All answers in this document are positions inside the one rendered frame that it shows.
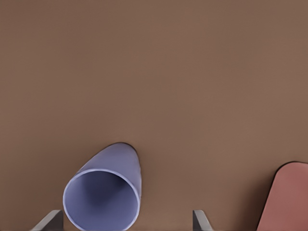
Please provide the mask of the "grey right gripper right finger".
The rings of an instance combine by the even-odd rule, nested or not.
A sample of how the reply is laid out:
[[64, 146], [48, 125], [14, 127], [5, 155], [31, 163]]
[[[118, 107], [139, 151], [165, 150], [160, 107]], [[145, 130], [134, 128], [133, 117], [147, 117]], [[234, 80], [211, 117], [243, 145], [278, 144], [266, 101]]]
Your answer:
[[213, 231], [203, 210], [193, 210], [192, 213], [192, 231]]

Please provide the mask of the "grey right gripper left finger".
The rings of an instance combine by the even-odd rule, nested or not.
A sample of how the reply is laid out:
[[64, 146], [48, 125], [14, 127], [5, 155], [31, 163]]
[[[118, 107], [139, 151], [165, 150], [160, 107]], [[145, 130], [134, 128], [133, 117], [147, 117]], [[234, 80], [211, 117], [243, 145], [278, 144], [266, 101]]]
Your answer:
[[63, 211], [52, 210], [30, 231], [64, 231]]

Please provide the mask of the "lavender blue cup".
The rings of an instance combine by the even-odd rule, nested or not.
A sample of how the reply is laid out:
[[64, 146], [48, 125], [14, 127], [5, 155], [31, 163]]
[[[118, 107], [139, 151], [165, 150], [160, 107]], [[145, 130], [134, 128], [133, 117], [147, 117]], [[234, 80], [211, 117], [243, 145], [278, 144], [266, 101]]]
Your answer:
[[130, 144], [107, 146], [86, 162], [67, 183], [63, 207], [82, 231], [125, 231], [141, 206], [141, 166]]

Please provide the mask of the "red cup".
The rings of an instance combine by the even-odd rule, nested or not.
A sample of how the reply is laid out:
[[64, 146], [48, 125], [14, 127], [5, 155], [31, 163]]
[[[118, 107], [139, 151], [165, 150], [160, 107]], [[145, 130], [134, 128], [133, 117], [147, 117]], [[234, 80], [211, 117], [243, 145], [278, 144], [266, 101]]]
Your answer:
[[308, 231], [308, 163], [277, 169], [257, 231]]

